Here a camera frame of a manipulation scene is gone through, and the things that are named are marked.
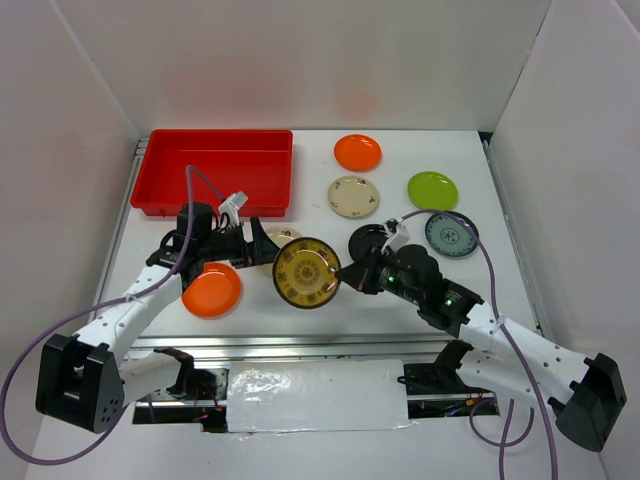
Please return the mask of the black plate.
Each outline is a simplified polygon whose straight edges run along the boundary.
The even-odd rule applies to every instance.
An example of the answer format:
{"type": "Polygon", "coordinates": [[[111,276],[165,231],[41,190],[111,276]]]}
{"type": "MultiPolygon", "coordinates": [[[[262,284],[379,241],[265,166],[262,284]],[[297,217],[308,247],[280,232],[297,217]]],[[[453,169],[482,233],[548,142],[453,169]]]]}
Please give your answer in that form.
{"type": "Polygon", "coordinates": [[[366,224],[357,228],[349,238],[348,251],[356,262],[368,255],[372,250],[382,250],[389,235],[381,224],[366,224]]]}

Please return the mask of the yellow patterned plate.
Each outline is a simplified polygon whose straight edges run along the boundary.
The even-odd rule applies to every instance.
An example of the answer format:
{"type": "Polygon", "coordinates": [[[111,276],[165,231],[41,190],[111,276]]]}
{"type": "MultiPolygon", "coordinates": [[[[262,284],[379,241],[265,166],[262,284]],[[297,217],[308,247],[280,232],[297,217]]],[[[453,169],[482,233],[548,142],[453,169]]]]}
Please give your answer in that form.
{"type": "Polygon", "coordinates": [[[272,264],[272,280],[286,303],[312,310],[337,295],[340,269],[339,257],[330,245],[314,237],[300,237],[279,250],[272,264]]]}

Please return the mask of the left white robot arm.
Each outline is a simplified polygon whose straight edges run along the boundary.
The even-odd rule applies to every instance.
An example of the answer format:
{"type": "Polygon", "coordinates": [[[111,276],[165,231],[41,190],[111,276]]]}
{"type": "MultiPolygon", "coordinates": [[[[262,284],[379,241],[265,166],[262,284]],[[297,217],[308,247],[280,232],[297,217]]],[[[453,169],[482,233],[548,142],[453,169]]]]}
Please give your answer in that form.
{"type": "Polygon", "coordinates": [[[252,217],[250,240],[242,225],[215,227],[214,210],[184,205],[175,229],[145,262],[120,304],[105,303],[98,316],[70,336],[54,334],[41,351],[36,410],[93,433],[111,428],[130,403],[165,390],[176,399],[196,390],[191,355],[156,348],[138,360],[126,355],[144,330],[204,272],[210,262],[235,269],[272,262],[279,249],[252,217]]]}

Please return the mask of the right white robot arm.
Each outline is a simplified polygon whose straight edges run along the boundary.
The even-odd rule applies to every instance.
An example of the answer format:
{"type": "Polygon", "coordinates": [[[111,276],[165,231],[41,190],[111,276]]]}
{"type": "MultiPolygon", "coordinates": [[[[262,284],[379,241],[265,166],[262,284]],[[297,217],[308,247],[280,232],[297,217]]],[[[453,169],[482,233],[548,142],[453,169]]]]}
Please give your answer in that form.
{"type": "Polygon", "coordinates": [[[421,319],[454,337],[457,357],[435,368],[442,389],[467,385],[539,404],[567,439],[603,450],[627,401],[611,357],[568,350],[499,316],[480,295],[445,278],[420,245],[391,255],[374,248],[336,277],[360,293],[388,292],[413,304],[421,319]]]}

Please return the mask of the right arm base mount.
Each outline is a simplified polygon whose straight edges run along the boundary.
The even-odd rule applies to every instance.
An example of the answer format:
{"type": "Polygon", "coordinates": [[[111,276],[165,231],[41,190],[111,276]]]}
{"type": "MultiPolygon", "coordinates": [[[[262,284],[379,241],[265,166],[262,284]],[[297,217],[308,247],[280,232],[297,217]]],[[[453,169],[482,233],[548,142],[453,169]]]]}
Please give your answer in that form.
{"type": "Polygon", "coordinates": [[[473,347],[466,342],[450,342],[429,363],[405,363],[397,382],[405,387],[410,419],[468,417],[477,407],[479,415],[497,415],[494,395],[470,387],[457,374],[465,354],[473,347]]]}

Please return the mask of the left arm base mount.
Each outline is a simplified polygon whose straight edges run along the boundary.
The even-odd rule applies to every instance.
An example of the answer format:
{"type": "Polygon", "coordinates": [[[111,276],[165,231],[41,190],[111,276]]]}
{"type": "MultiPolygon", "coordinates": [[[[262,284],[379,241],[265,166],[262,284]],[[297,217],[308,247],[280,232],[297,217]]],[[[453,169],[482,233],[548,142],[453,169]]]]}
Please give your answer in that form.
{"type": "Polygon", "coordinates": [[[134,406],[134,425],[197,425],[203,432],[228,432],[227,387],[229,370],[197,369],[182,393],[159,389],[134,406]]]}

